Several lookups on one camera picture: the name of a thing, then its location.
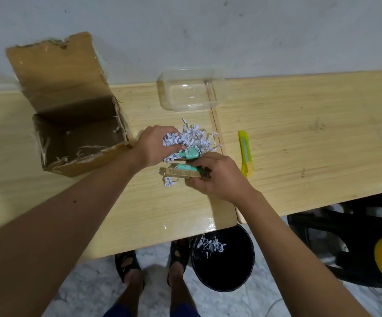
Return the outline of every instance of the cardboard box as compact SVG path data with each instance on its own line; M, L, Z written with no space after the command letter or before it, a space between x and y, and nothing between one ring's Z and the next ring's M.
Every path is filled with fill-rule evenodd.
M127 151L127 118L104 77L88 32L6 49L33 116L46 171L68 177Z

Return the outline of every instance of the hand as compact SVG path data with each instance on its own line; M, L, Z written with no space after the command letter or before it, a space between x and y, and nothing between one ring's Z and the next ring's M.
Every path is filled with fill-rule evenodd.
M164 146L163 137L167 133L178 133L178 129L168 125L155 125L154 127L147 127L141 134L132 151L135 153L136 158L140 160L143 168L157 165L164 158L186 148L181 144Z
M192 187L205 194L212 194L236 205L248 192L254 191L236 163L228 156L207 152L192 165L212 171L209 180L196 177L190 180Z

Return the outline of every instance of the gray wall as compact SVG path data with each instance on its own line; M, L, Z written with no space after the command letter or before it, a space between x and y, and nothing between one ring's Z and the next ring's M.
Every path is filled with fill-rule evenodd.
M85 30L110 84L181 66L227 77L382 69L382 0L0 0L0 89L16 85L5 47Z

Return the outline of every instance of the wooden table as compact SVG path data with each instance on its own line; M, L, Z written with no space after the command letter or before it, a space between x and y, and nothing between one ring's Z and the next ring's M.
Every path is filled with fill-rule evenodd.
M249 180L280 215L382 192L382 71L228 84L229 100L216 109L224 151L240 166L237 132L248 131ZM135 135L148 125L181 127L181 117L214 128L210 111L162 110L155 83L111 88ZM80 179L41 170L33 113L19 92L0 92L0 226ZM232 205L183 184L164 187L159 167L131 180L83 259L236 223Z

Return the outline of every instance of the black trash bin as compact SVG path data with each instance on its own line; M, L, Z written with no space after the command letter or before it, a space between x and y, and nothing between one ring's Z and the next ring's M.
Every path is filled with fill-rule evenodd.
M224 250L210 251L200 240L218 240ZM241 287L254 266L254 245L246 230L239 224L194 236L190 244L192 267L200 281L210 289L229 292Z

